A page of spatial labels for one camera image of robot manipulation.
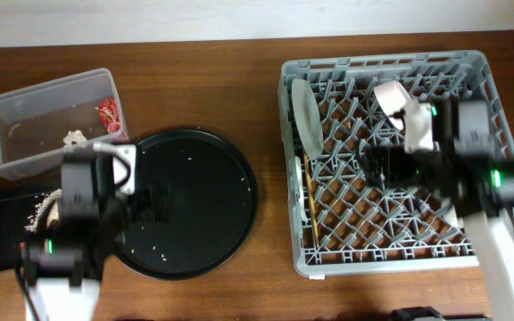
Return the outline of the round black tray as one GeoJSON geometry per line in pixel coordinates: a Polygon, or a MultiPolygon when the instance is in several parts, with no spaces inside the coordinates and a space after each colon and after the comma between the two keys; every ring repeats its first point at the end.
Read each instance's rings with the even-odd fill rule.
{"type": "Polygon", "coordinates": [[[183,280],[212,271],[244,244],[257,217],[249,162],[232,143],[201,129],[140,141],[136,183],[167,183],[171,197],[168,223],[134,223],[116,243],[116,257],[145,276],[183,280]]]}

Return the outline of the white bowl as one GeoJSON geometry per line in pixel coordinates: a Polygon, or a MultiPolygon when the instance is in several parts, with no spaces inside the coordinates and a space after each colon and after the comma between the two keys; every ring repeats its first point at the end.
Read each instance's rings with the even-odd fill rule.
{"type": "Polygon", "coordinates": [[[398,81],[389,81],[374,87],[374,95],[377,103],[388,120],[399,130],[404,129],[402,117],[394,117],[396,112],[411,101],[411,96],[398,81]]]}

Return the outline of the wooden chopstick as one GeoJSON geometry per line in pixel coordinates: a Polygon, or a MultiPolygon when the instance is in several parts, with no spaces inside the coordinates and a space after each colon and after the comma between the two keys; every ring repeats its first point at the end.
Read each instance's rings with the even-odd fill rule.
{"type": "Polygon", "coordinates": [[[317,216],[316,216],[316,208],[315,208],[315,200],[314,200],[314,193],[312,190],[312,184],[311,184],[311,169],[309,164],[309,157],[305,150],[303,150],[303,161],[304,161],[304,173],[305,173],[305,180],[307,185],[307,192],[308,192],[308,199],[309,199],[309,206],[310,206],[310,212],[311,212],[311,225],[312,225],[312,232],[314,236],[314,242],[316,249],[319,249],[319,230],[318,230],[318,222],[317,222],[317,216]]]}

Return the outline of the grey plate with food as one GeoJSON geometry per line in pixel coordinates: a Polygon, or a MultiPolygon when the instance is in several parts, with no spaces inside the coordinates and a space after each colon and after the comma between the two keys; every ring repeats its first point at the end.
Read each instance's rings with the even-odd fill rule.
{"type": "Polygon", "coordinates": [[[303,149],[310,159],[317,159],[323,153],[323,131],[319,108],[310,83],[296,78],[292,85],[294,119],[303,149]]]}

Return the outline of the red snack wrapper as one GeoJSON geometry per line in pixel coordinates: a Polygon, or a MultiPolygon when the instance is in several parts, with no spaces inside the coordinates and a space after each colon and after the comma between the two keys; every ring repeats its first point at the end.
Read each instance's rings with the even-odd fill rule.
{"type": "Polygon", "coordinates": [[[120,130],[120,113],[118,104],[114,98],[101,102],[97,107],[101,123],[109,134],[113,134],[120,130]]]}

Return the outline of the white tissue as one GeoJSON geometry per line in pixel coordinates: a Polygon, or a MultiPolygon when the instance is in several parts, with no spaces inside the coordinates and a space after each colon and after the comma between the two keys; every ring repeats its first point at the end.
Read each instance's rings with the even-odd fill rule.
{"type": "Polygon", "coordinates": [[[87,139],[81,130],[69,131],[66,137],[63,138],[64,146],[73,146],[80,144],[81,146],[87,145],[87,139]]]}

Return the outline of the white plastic fork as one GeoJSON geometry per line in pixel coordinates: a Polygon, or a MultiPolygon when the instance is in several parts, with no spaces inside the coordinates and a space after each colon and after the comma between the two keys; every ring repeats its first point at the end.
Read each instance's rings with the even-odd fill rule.
{"type": "Polygon", "coordinates": [[[303,223],[307,222],[307,216],[304,207],[304,192],[303,192],[303,177],[302,177],[302,162],[298,156],[294,157],[294,167],[296,174],[296,198],[297,198],[297,206],[299,209],[299,215],[301,217],[301,221],[303,223]]]}

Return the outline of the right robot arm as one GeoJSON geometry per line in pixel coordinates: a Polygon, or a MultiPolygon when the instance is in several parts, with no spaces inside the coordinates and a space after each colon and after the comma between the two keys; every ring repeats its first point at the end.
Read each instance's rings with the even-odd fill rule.
{"type": "Polygon", "coordinates": [[[482,100],[406,103],[404,142],[357,156],[369,185],[420,186],[449,199],[484,277],[493,319],[514,320],[514,159],[495,143],[482,100]]]}

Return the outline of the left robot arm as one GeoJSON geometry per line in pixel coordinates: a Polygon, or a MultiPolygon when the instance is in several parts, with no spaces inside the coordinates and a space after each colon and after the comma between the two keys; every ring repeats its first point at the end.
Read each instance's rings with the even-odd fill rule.
{"type": "Polygon", "coordinates": [[[133,144],[71,147],[61,165],[61,192],[51,197],[14,267],[28,320],[89,320],[104,263],[122,232],[170,216],[167,183],[139,187],[133,144]]]}

